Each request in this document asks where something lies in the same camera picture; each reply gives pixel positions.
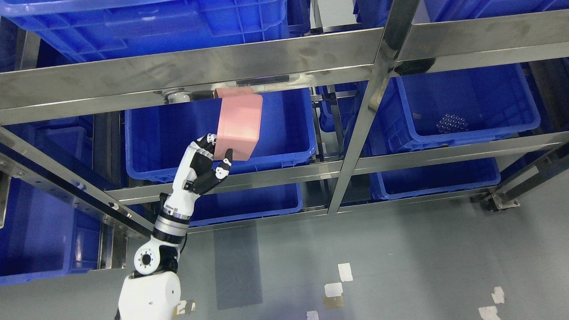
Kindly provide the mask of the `black white robot index finger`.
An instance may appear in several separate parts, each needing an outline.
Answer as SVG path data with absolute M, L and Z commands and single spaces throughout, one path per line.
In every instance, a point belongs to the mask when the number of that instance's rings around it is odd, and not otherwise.
M 217 141 L 217 134 L 208 133 L 207 135 L 198 138 L 196 140 L 196 144 L 199 149 L 203 149 L 211 154 L 214 154 L 216 141 Z

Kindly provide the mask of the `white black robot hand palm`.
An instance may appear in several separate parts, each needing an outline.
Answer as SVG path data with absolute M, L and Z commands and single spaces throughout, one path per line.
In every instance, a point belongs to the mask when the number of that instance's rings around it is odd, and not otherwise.
M 191 186 L 199 177 L 211 172 L 215 143 L 191 143 L 187 146 L 172 184 L 172 193 L 165 200 L 160 216 L 172 221 L 187 221 L 200 197 Z

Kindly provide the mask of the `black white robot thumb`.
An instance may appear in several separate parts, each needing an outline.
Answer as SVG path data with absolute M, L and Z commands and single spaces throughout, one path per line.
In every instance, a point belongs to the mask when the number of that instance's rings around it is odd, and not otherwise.
M 191 160 L 190 168 L 196 174 L 195 178 L 188 177 L 185 190 L 193 194 L 207 194 L 211 189 L 221 184 L 230 173 L 233 162 L 233 149 L 228 148 L 224 159 L 216 168 L 212 168 L 212 159 L 205 155 L 195 155 L 197 160 Z

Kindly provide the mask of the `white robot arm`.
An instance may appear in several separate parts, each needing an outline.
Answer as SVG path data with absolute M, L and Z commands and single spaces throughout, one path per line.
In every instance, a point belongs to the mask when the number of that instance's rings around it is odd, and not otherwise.
M 161 211 L 149 240 L 133 258 L 118 299 L 117 320 L 172 320 L 183 307 L 179 260 L 197 199 L 229 176 L 233 150 L 213 167 L 217 136 L 209 133 L 187 146 L 170 193 L 160 194 Z

